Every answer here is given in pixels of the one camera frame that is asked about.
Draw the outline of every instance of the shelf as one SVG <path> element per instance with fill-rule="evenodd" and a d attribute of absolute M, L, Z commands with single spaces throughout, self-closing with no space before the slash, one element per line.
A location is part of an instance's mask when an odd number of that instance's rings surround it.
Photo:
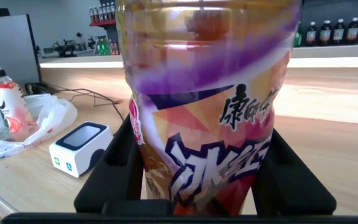
<path fill-rule="evenodd" d="M 358 57 L 358 45 L 327 47 L 297 47 L 293 49 L 292 58 L 341 58 Z"/>
<path fill-rule="evenodd" d="M 89 26 L 91 27 L 103 27 L 103 28 L 107 28 L 108 26 L 114 25 L 116 23 L 116 20 L 110 20 L 110 21 L 103 21 L 103 22 L 94 22 L 91 23 Z"/>
<path fill-rule="evenodd" d="M 121 55 L 41 60 L 41 68 L 123 68 Z M 293 49 L 288 68 L 358 68 L 358 45 Z"/>

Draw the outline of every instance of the wooden countertop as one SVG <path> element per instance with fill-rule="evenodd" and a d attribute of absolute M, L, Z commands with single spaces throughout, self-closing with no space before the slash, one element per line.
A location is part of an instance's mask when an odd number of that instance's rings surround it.
<path fill-rule="evenodd" d="M 124 116 L 127 103 L 118 105 Z M 112 106 L 94 108 L 90 97 L 77 97 L 73 104 L 78 118 L 71 127 L 33 149 L 0 159 L 0 201 L 11 212 L 75 211 L 73 200 L 88 176 L 76 179 L 55 169 L 49 145 L 84 121 L 107 124 L 116 131 L 121 120 Z M 335 214 L 358 215 L 358 124 L 277 116 L 275 128 L 336 197 Z M 255 213 L 250 198 L 244 213 Z"/>
<path fill-rule="evenodd" d="M 71 98 L 71 94 L 59 96 Z M 128 101 L 121 101 L 117 108 L 125 117 Z M 74 198 L 88 175 L 77 179 L 54 168 L 49 145 L 84 121 L 109 125 L 112 132 L 122 123 L 111 105 L 94 107 L 90 96 L 75 97 L 72 103 L 78 109 L 74 124 L 32 149 L 0 159 L 0 200 L 13 212 L 74 212 Z"/>

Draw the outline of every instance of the white device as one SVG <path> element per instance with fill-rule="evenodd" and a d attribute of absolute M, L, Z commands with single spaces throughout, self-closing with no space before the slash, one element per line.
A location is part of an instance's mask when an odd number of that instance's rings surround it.
<path fill-rule="evenodd" d="M 49 146 L 53 166 L 79 177 L 98 163 L 112 138 L 109 126 L 86 121 Z"/>

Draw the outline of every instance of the white plastic bag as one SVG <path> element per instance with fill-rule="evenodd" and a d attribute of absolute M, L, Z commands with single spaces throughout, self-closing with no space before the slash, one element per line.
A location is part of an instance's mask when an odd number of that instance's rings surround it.
<path fill-rule="evenodd" d="M 24 142 L 0 140 L 0 158 L 17 154 L 42 143 L 73 124 L 77 117 L 77 109 L 69 101 L 56 96 L 31 95 L 24 99 L 40 128 Z M 0 139 L 4 139 L 3 133 L 6 132 L 6 129 L 0 113 Z"/>

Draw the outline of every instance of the white wall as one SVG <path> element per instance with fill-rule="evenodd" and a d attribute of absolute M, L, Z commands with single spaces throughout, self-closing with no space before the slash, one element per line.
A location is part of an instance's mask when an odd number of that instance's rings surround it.
<path fill-rule="evenodd" d="M 90 6 L 99 0 L 0 0 L 0 7 L 9 9 L 11 15 L 28 14 L 35 39 L 40 48 L 50 47 L 57 40 L 76 40 L 81 32 L 84 39 L 106 35 L 100 27 L 90 27 Z"/>

